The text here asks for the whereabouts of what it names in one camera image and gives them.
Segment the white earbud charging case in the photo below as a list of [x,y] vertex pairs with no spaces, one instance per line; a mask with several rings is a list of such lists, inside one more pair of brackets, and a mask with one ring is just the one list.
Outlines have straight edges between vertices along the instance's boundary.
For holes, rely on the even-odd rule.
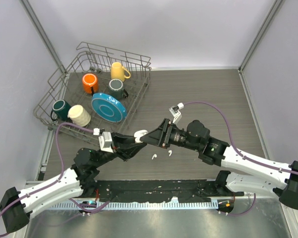
[[134,138],[136,143],[142,143],[141,138],[148,133],[147,130],[138,130],[134,133]]

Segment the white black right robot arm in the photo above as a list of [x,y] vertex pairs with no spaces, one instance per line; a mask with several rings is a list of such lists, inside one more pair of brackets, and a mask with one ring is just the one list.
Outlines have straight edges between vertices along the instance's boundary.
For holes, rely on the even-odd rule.
[[186,129],[179,129],[164,119],[157,129],[142,132],[136,142],[161,148],[176,145],[198,152],[199,159],[208,165],[245,173],[222,171],[218,174],[219,180],[214,184],[218,195],[225,196],[231,191],[273,195],[282,204],[298,210],[298,161],[287,164],[246,153],[211,137],[210,130],[199,120],[189,123]]

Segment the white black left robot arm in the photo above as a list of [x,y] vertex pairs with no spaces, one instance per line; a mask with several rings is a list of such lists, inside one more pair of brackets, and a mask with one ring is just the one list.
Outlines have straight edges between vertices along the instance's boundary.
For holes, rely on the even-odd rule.
[[140,130],[134,135],[122,135],[95,128],[91,131],[98,136],[100,149],[80,149],[70,168],[62,168],[61,173],[47,181],[29,188],[8,189],[0,202],[6,234],[25,227],[41,212],[57,203],[83,195],[90,198],[95,194],[95,177],[98,168],[115,158],[128,160],[134,157],[146,144],[141,137],[147,134]]

